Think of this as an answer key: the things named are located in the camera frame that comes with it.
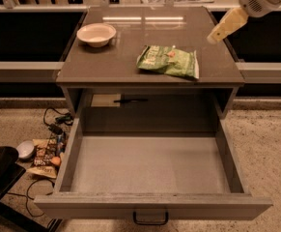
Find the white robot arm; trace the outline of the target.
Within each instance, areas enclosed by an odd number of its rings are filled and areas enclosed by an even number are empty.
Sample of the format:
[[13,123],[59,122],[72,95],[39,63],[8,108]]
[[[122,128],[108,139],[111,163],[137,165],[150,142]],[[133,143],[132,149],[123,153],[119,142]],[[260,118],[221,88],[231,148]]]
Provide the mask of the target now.
[[239,0],[239,6],[229,10],[207,36],[211,44],[217,44],[243,27],[249,17],[262,17],[278,9],[281,0]]

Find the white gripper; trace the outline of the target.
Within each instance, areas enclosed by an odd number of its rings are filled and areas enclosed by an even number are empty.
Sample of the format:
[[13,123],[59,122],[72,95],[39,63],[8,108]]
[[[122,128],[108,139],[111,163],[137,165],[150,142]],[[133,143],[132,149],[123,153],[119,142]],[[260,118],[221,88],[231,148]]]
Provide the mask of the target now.
[[239,0],[239,4],[240,7],[229,10],[213,27],[207,36],[209,43],[217,44],[223,41],[244,26],[250,16],[262,17],[271,12],[267,0]]

